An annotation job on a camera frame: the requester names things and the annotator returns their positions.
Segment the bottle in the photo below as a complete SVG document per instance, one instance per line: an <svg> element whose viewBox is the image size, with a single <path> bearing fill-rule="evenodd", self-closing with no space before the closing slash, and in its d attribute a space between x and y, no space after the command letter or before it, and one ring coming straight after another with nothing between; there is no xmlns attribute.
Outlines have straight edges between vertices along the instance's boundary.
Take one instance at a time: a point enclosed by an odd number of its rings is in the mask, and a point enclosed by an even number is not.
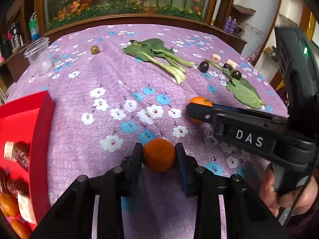
<svg viewBox="0 0 319 239"><path fill-rule="evenodd" d="M236 21L236 19L233 19L232 22L230 23L228 33L233 34L236 27L237 27L237 21Z"/></svg>
<svg viewBox="0 0 319 239"><path fill-rule="evenodd" d="M225 32L228 32L231 23L232 23L232 18L229 16L226 20L226 23L223 29Z"/></svg>
<svg viewBox="0 0 319 239"><path fill-rule="evenodd" d="M37 40L40 35L39 25L38 25L38 19L36 13L33 13L30 17L29 21L29 27L31 32L31 39L32 41Z"/></svg>

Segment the purple bottle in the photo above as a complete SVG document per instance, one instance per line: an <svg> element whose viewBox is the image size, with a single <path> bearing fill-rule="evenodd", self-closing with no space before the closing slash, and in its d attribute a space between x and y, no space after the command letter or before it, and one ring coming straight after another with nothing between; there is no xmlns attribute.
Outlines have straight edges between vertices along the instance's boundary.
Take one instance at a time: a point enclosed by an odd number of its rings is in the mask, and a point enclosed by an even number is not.
<svg viewBox="0 0 319 239"><path fill-rule="evenodd" d="M236 21L236 19L233 19L232 22L230 23L228 33L233 34L236 27L237 27L237 21Z"/></svg>
<svg viewBox="0 0 319 239"><path fill-rule="evenodd" d="M229 16L226 20L223 31L228 32L231 23L232 23L232 18Z"/></svg>

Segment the orange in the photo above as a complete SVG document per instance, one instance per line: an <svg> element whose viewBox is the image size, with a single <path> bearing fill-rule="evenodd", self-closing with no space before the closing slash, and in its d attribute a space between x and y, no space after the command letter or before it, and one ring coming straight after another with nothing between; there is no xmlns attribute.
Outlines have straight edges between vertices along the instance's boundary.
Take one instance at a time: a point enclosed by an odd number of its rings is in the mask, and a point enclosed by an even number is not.
<svg viewBox="0 0 319 239"><path fill-rule="evenodd" d="M153 172L168 171L175 158L174 146L165 139L155 138L144 146L143 164Z"/></svg>
<svg viewBox="0 0 319 239"><path fill-rule="evenodd" d="M204 98L204 97L194 97L192 98L189 103L196 103L196 104L201 104L201 105L206 105L206 106L213 106L213 104L211 103L210 100ZM196 119L192 119L192 121L195 121L197 123L203 123L202 121L196 120Z"/></svg>

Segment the human hand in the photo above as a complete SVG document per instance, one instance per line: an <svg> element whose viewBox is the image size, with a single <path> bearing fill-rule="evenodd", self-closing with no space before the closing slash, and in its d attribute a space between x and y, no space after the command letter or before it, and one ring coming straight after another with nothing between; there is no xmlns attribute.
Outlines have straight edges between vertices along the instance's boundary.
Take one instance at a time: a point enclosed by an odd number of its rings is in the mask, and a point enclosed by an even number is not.
<svg viewBox="0 0 319 239"><path fill-rule="evenodd" d="M270 211L278 216L280 207L292 207L295 199L300 193L302 187L297 188L296 190L289 192L281 197L274 191L275 175L272 172L272 165L270 164L264 175L262 176L262 184L260 187L259 196ZM311 180L303 192L302 196L298 200L296 208L292 215L300 215L307 212L312 204L315 202L315 199L318 195L318 183L314 176L311 177Z"/></svg>

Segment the dark grape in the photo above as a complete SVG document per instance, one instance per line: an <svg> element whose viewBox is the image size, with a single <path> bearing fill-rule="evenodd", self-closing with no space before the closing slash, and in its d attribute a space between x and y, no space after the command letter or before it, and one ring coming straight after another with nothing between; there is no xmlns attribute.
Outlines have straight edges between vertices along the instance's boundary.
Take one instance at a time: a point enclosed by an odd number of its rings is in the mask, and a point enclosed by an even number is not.
<svg viewBox="0 0 319 239"><path fill-rule="evenodd" d="M199 64L198 70L201 72L207 72L209 69L209 63L207 61L203 61Z"/></svg>

